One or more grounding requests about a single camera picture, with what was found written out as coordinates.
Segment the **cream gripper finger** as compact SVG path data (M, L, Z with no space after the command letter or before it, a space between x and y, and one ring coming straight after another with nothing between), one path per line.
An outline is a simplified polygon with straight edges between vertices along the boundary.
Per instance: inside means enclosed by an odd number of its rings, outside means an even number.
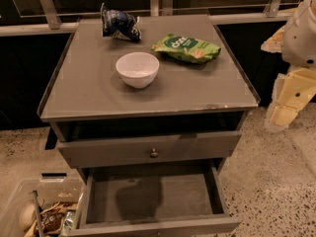
M312 98L277 98L275 81L272 102L265 119L266 129L269 131L287 129L311 100Z
M281 53L284 27L279 28L270 38L261 45L261 50L270 53Z

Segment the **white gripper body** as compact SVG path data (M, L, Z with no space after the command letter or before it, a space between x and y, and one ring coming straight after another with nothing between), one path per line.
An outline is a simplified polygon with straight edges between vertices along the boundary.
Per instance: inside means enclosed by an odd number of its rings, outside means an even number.
M316 96L316 70L291 67L276 78L277 98L314 98Z

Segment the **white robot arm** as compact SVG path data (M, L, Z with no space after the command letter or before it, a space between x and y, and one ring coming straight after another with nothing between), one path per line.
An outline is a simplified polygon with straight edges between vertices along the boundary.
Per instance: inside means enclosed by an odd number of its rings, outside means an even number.
M316 0L303 0L261 50L280 53L289 64L275 80L265 119L268 130L282 131L316 95Z

